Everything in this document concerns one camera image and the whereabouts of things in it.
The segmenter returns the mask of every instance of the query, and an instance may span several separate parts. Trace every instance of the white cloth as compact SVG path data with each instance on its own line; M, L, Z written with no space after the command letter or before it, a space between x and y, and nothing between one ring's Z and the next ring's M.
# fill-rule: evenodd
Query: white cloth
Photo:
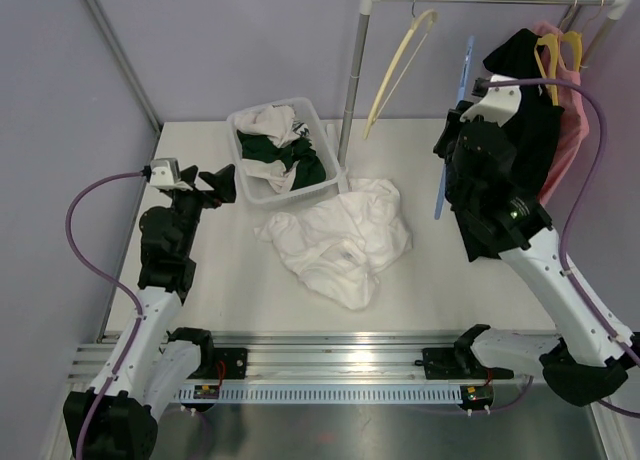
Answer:
M245 173L250 177L264 178L276 193L287 193L291 191L293 182L296 179L297 166L298 162L295 162L291 170L287 171L284 163L280 160L272 163L264 163L259 160L242 159L242 167Z
M411 249L411 234L391 181L352 179L350 185L351 192L295 215L276 213L256 234L273 242L308 288L361 310L378 285L375 274Z
M236 128L249 135L266 135L278 148L300 137L309 137L309 127L296 120L289 105L269 105L261 112L249 112L236 118Z

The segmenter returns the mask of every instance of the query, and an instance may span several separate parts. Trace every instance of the hanger hook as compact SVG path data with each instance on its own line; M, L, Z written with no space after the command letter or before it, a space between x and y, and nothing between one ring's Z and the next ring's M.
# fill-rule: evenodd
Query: hanger hook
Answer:
M411 16L413 18L416 18L415 8L416 8L416 0L413 0L413 3L411 4Z
M558 26L558 28L560 30L564 30L564 24L565 22L567 22L568 20L571 19L571 17L573 17L573 15L576 12L576 8L578 8L578 0L573 0L573 5L571 6L571 8L569 9L569 11L567 12L567 14L565 15L565 17L562 19L562 21L560 22L560 25Z
M593 17L589 18L586 22L584 22L584 25L580 33L584 33L584 31L587 29L587 25L589 25L591 20L595 20L596 18L598 18L602 13L603 9L604 9L604 0L600 0L600 9L598 10L598 13L596 13Z

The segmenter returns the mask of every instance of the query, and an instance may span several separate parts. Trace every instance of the gray wall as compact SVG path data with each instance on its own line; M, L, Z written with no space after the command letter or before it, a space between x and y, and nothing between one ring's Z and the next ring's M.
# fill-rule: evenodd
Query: gray wall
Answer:
M139 169L154 139L78 0L0 0L0 457L39 458L76 345L109 287L72 256L66 208L89 183ZM138 193L79 206L78 242L114 272Z
M233 111L308 97L342 115L359 0L101 0L164 121L220 120ZM426 9L424 4L417 11ZM440 20L383 116L446 113L467 37L482 58L516 26L555 22L564 7L437 5ZM379 4L369 28L356 115L366 116L411 20Z
M594 12L586 12L578 26ZM633 328L640 330L640 1L627 11L603 50L584 74L584 85L602 103L609 125L609 143L584 208L575 224L569 251L605 303ZM569 206L584 181L597 147L598 128L591 117L591 135L569 175L549 204L563 224ZM640 411L640 372L616 395L616 404ZM627 420L629 438L640 456L638 420Z

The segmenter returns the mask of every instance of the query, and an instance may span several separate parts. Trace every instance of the perforated metal strip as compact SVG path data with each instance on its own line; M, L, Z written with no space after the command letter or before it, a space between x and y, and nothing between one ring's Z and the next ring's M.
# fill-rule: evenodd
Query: perforated metal strip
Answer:
M184 385L174 397L182 403L220 404L458 404L454 385L224 385L219 398L194 395L196 386Z

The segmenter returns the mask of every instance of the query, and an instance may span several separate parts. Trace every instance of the black garment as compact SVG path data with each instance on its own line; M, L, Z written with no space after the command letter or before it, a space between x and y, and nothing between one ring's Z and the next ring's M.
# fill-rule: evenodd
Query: black garment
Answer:
M540 78L533 55L540 38L523 28L484 59L492 73L514 78ZM537 195L549 174L560 137L560 117L564 108L553 106L544 86L520 87L522 100L518 112L502 128L517 154L511 170L511 180L527 194ZM473 237L456 215L469 261L479 256L498 258Z
M249 135L237 131L238 139L242 144L242 158L258 160L264 163L273 163L280 160L285 168L290 170L295 162L296 178L291 190L308 187L327 179L327 173L318 158L316 151L311 147L308 138L301 137L283 148L276 147L266 135Z

